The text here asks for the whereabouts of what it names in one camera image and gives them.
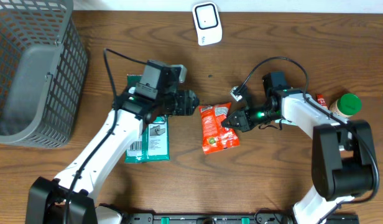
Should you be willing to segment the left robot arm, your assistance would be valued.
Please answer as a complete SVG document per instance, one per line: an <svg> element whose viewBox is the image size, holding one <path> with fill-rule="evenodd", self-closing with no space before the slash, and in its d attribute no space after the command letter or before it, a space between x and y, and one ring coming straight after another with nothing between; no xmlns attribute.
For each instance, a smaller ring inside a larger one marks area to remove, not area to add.
<svg viewBox="0 0 383 224"><path fill-rule="evenodd" d="M155 99L128 91L115 97L105 123L81 154L54 179L39 177L32 184L26 223L125 223L125 213L95 205L107 176L156 116L190 116L198 104L191 90Z"/></svg>

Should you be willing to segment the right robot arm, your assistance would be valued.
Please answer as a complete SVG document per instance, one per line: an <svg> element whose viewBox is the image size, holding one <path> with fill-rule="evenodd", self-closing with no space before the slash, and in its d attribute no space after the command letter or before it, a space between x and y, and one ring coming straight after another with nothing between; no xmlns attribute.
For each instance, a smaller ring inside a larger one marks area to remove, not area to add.
<svg viewBox="0 0 383 224"><path fill-rule="evenodd" d="M259 106L247 101L222 125L246 132L285 119L311 138L313 186L282 223L326 223L342 205L364 203L366 192L368 200L376 196L379 170L368 122L335 115L300 89L270 87L266 97Z"/></svg>

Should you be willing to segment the teal white snack packet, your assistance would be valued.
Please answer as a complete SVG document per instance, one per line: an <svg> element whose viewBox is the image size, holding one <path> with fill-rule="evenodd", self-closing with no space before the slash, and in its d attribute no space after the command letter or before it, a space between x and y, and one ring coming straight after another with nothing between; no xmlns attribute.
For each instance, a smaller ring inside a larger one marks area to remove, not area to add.
<svg viewBox="0 0 383 224"><path fill-rule="evenodd" d="M295 126L295 123L286 120L286 119L277 119L275 120L275 123L278 123L279 125L289 125L289 126Z"/></svg>

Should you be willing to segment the green white snack bag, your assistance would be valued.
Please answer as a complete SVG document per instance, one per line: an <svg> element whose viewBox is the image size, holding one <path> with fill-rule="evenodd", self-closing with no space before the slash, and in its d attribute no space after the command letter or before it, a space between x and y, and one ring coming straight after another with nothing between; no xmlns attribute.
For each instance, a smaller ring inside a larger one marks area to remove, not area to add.
<svg viewBox="0 0 383 224"><path fill-rule="evenodd" d="M126 150L125 163L169 161L168 116L158 116Z"/></svg>

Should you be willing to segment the green-lid white jar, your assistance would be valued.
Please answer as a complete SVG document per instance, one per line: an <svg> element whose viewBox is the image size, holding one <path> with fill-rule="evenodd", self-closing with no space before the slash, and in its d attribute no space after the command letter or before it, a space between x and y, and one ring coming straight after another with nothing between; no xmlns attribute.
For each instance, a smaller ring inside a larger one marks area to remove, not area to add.
<svg viewBox="0 0 383 224"><path fill-rule="evenodd" d="M347 93L332 103L329 110L334 114L348 118L360 112L361 108L360 98L355 94Z"/></svg>

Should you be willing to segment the red snack packet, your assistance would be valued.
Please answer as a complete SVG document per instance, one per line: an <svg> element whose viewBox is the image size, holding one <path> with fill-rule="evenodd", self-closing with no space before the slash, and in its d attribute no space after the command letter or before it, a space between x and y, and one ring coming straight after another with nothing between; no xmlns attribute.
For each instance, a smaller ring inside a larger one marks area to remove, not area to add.
<svg viewBox="0 0 383 224"><path fill-rule="evenodd" d="M231 103L199 106L204 154L212 154L240 145L236 132L221 125L221 122L227 118L230 107Z"/></svg>

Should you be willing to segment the small red wrapper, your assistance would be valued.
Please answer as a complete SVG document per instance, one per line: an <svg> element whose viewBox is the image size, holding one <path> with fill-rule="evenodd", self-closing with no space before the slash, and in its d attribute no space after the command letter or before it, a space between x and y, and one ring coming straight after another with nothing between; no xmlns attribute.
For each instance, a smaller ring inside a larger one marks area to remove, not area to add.
<svg viewBox="0 0 383 224"><path fill-rule="evenodd" d="M316 94L316 100L322 107L328 109L328 105L326 104L325 98L322 94Z"/></svg>

